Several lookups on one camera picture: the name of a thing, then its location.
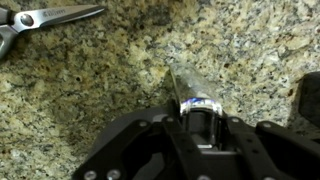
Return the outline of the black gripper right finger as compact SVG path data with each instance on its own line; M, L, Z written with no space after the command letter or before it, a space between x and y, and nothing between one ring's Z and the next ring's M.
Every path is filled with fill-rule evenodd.
M320 144L270 121L255 128L237 117L226 126L252 180L320 180Z

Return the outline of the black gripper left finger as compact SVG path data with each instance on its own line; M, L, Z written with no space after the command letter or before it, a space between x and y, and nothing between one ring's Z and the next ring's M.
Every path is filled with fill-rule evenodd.
M97 137L72 180L185 180L173 131L178 119L179 110L165 106L116 118Z

